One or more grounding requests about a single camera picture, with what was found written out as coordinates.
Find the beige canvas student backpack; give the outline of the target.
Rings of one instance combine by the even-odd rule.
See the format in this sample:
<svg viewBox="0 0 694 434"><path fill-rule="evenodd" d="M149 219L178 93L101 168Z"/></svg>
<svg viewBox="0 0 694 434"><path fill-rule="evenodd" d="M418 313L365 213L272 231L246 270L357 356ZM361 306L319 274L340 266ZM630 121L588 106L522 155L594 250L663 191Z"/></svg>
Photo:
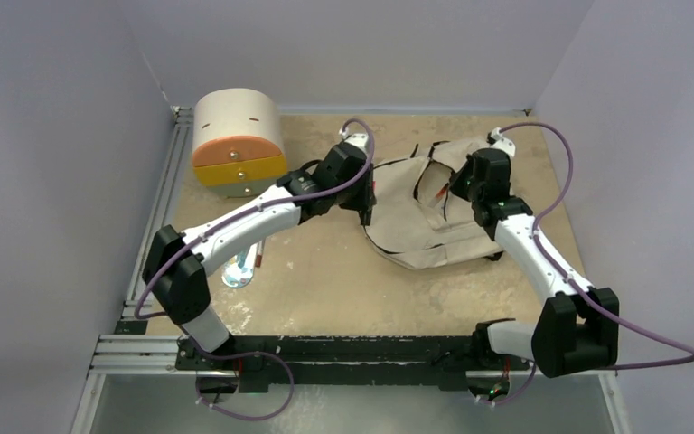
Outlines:
<svg viewBox="0 0 694 434"><path fill-rule="evenodd" d="M377 199L364 233L382 257L420 270L493 258L502 248L474 221L471 204L450 194L448 220L441 206L430 205L466 156L487 147L482 137L416 146L409 156L383 161L373 169Z"/></svg>

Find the dark red marker pen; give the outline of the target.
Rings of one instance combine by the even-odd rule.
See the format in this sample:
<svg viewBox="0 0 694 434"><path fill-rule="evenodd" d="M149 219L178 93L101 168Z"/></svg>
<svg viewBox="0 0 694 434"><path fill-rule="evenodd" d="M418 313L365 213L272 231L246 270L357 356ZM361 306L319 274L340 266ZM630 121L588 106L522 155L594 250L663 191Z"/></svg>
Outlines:
<svg viewBox="0 0 694 434"><path fill-rule="evenodd" d="M266 246L266 240L265 239L258 242L257 252L256 252L256 256L255 256L255 267L256 268L261 267L262 260L264 257L265 246Z"/></svg>

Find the purple grey marker pen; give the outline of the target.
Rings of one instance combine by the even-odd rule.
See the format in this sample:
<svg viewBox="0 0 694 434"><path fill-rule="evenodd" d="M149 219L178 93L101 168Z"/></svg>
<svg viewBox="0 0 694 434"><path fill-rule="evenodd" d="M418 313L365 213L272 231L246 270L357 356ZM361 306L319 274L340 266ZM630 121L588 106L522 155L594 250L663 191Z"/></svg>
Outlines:
<svg viewBox="0 0 694 434"><path fill-rule="evenodd" d="M442 206L441 206L442 215L443 215L444 220L446 220L446 221L448 220L448 217L447 217L447 215L448 215L447 207L448 207L449 198L450 198L450 194L447 193L447 194L445 195L445 199L444 199L443 204L442 204Z"/></svg>

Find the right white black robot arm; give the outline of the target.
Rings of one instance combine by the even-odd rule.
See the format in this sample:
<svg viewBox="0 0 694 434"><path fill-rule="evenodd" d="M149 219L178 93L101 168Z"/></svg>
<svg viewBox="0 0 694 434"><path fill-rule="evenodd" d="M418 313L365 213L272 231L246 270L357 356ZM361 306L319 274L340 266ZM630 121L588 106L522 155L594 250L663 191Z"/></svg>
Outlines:
<svg viewBox="0 0 694 434"><path fill-rule="evenodd" d="M593 306L616 314L617 295L575 277L544 239L531 208L511 193L510 179L509 155L487 147L468 155L450 180L451 193L471 204L474 221L515 261L543 303L533 325L514 319L478 324L471 344L474 361L492 368L506 355L516 356L534 362L549 378L614 365L618 324Z"/></svg>

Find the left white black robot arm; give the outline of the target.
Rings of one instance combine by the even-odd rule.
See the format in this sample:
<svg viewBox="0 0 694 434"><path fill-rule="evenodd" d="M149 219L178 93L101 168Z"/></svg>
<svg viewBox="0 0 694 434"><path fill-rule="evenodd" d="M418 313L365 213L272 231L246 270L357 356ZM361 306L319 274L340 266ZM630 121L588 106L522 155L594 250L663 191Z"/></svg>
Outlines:
<svg viewBox="0 0 694 434"><path fill-rule="evenodd" d="M210 369L230 364L233 345L211 305L209 276L252 245L333 207L356 211L367 225L375 203L373 150L368 135L349 135L315 162L314 171L292 171L212 222L182 232L167 225L156 232L142 275L145 292L195 342L199 359Z"/></svg>

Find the blister pack with blue scissors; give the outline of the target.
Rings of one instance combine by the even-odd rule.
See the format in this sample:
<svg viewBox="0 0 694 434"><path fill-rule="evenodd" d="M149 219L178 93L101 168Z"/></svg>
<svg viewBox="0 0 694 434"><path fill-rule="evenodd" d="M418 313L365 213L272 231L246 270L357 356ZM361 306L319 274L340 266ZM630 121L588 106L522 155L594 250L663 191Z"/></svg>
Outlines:
<svg viewBox="0 0 694 434"><path fill-rule="evenodd" d="M222 267L221 280L228 288L243 288L254 277L256 270L256 255L249 250L241 252Z"/></svg>

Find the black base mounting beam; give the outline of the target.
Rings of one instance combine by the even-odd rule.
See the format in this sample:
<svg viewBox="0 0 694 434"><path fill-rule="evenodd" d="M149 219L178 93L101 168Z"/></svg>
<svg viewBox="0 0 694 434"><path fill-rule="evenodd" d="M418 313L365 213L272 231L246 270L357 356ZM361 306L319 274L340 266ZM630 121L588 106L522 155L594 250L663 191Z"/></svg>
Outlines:
<svg viewBox="0 0 694 434"><path fill-rule="evenodd" d="M500 379L505 368L527 366L515 356L486 354L474 335L237 335L209 356L181 339L175 360L179 371L236 373L243 393L267 392L273 384L458 392L467 391L473 378Z"/></svg>

